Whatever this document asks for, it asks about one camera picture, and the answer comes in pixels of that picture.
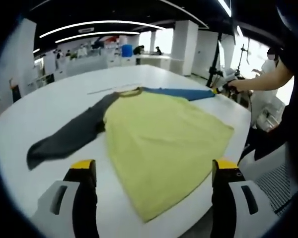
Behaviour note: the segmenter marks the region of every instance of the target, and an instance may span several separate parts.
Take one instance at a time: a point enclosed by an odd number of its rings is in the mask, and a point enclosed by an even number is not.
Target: yellow t-shirt
[[[144,222],[189,195],[233,134],[186,99],[147,92],[120,97],[104,122],[109,156]]]

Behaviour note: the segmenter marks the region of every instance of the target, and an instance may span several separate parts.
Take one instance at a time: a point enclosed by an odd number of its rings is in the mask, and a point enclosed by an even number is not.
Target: blue sleeve
[[[150,93],[163,94],[174,97],[185,98],[188,101],[194,101],[204,98],[214,97],[211,90],[191,90],[191,89],[168,89],[168,88],[143,88],[144,91]]]

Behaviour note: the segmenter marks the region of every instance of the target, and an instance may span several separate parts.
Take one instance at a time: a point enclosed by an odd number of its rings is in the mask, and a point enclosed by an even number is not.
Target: person's arm
[[[248,80],[234,80],[228,83],[229,86],[236,87],[238,92],[247,90],[269,91],[284,86],[294,74],[287,69],[283,62],[279,62],[275,71],[265,73],[257,78]]]

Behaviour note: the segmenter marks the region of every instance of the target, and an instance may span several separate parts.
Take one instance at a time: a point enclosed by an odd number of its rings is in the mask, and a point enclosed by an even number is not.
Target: blue barrel
[[[122,57],[133,56],[133,46],[132,45],[123,45],[121,47],[121,56]]]

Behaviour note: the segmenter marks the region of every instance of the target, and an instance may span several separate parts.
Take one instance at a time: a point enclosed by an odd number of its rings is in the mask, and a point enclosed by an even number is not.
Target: desk
[[[27,217],[34,214],[37,200],[46,189],[54,181],[62,180],[71,164],[81,159],[96,160],[96,217],[102,238],[176,238],[209,210],[211,175],[184,200],[144,224],[131,206],[107,155],[106,133],[67,159],[47,161],[28,170],[26,154],[33,143],[53,134],[119,87],[128,90],[137,85],[206,89],[183,76],[149,65],[115,67],[49,84],[17,101],[0,116],[0,173],[12,199]],[[116,88],[88,94],[113,87]],[[237,162],[248,134],[250,112],[222,95],[192,104],[235,128],[224,156]]]
[[[156,55],[136,55],[137,59],[159,59],[159,60],[170,60],[170,56],[156,56]]]

